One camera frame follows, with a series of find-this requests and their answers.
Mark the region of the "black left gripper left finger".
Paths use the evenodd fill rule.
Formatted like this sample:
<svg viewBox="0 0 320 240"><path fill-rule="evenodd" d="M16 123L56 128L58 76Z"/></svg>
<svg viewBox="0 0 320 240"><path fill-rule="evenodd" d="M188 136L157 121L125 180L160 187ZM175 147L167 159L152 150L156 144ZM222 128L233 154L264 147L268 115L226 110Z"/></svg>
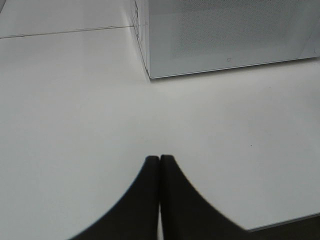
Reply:
<svg viewBox="0 0 320 240"><path fill-rule="evenodd" d="M160 159L148 156L120 200L73 240L156 240Z"/></svg>

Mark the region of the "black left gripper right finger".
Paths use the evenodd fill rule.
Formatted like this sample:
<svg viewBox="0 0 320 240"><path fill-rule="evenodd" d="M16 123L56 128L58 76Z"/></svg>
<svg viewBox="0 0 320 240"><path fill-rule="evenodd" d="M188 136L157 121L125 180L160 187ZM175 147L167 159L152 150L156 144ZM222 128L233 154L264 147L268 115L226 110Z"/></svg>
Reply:
<svg viewBox="0 0 320 240"><path fill-rule="evenodd" d="M212 207L172 155L160 158L160 212L165 240L249 240L250 234Z"/></svg>

